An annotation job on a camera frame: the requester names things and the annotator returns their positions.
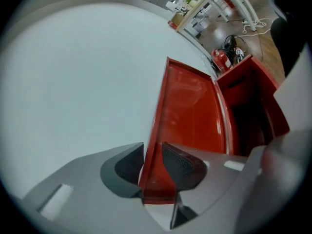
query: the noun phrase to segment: white cable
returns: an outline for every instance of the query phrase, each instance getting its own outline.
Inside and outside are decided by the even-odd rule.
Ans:
[[[239,37],[254,37],[254,36],[257,36],[257,35],[264,35],[265,33],[269,32],[271,29],[268,29],[266,32],[264,33],[257,33],[257,34],[254,34],[254,35],[243,35],[243,36],[239,36]]]
[[[258,27],[258,28],[263,28],[264,26],[266,26],[267,24],[265,23],[265,22],[261,22],[261,20],[271,20],[272,22],[273,22],[273,20],[271,19],[271,18],[262,18],[262,19],[259,19],[259,20],[257,20],[257,21],[253,21],[253,25],[255,26],[255,27]],[[247,33],[247,30],[246,30],[246,27],[250,27],[250,25],[249,24],[246,24],[246,25],[244,25],[244,30],[243,30],[243,34],[246,34]]]

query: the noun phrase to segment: wooden floor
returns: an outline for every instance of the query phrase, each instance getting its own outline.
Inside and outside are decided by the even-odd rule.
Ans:
[[[260,19],[270,18],[274,20],[277,18],[276,13],[269,5],[269,0],[249,0],[249,2],[252,4]],[[231,9],[224,0],[219,0],[218,4],[224,10],[225,14],[228,15],[229,20],[237,21],[225,22],[222,17],[218,17],[219,14],[215,9],[211,9],[207,13],[209,17],[200,23],[204,30],[201,32],[199,41],[209,53],[211,53],[213,49],[220,48],[224,44],[226,36],[231,34],[238,36],[244,35],[242,33],[243,24],[241,23],[241,20],[244,17],[240,15],[235,8]],[[266,22],[267,25],[264,28],[257,28],[259,33],[263,33],[271,27],[271,20],[264,20],[264,22]],[[251,31],[249,27],[246,27],[246,29],[246,35],[254,35],[257,33],[256,31]],[[251,54],[262,61],[270,73],[275,77],[276,81],[281,83],[285,79],[284,69],[278,50],[271,38],[270,31],[264,35],[244,37],[243,39],[248,45],[248,50],[244,43],[236,38],[237,45],[247,51],[248,54]]]

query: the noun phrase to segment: black cable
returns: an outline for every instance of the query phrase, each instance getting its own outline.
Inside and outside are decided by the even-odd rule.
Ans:
[[[236,40],[234,36],[228,36],[226,40],[224,41],[224,46],[221,47],[221,50],[225,52],[230,62],[234,64]]]
[[[247,48],[246,52],[248,52],[248,50],[249,50],[248,44],[245,42],[245,40],[244,40],[242,37],[239,37],[239,36],[237,36],[237,35],[229,35],[229,36],[227,36],[227,37],[225,38],[225,40],[224,40],[224,45],[226,44],[226,40],[227,40],[230,36],[234,36],[234,37],[236,37],[236,38],[241,39],[241,40],[243,41],[243,43],[245,44],[246,48]]]

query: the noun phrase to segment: white wall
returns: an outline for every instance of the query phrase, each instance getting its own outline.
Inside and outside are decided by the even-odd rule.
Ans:
[[[0,55],[0,175],[18,197],[76,157],[141,141],[146,148],[167,56],[212,71],[164,18],[73,1],[58,2],[63,10]]]
[[[17,13],[17,15],[13,15],[13,18],[15,20],[12,20],[11,25],[6,29],[6,34],[2,36],[2,39],[0,41],[0,51],[3,48],[5,48],[11,41],[13,41],[15,37],[18,36],[27,27],[47,16],[52,15],[53,13],[56,13],[60,10],[64,10],[66,8],[71,8],[83,4],[105,3],[105,2],[120,2],[135,7],[139,7],[162,17],[167,21],[171,19],[173,16],[172,12],[143,0],[63,0],[61,2],[54,2],[48,4],[47,6],[44,6],[30,14],[25,15]]]

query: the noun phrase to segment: white surface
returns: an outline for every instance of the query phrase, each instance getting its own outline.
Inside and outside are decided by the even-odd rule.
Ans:
[[[312,129],[312,56],[306,44],[297,63],[275,92],[291,131]]]
[[[9,192],[23,198],[79,156],[141,141],[146,149],[167,56],[209,73],[165,19],[120,3],[72,7],[14,38],[0,55]]]
[[[165,230],[170,231],[170,221],[174,212],[174,204],[168,205],[148,205],[145,209],[153,217],[153,219]]]

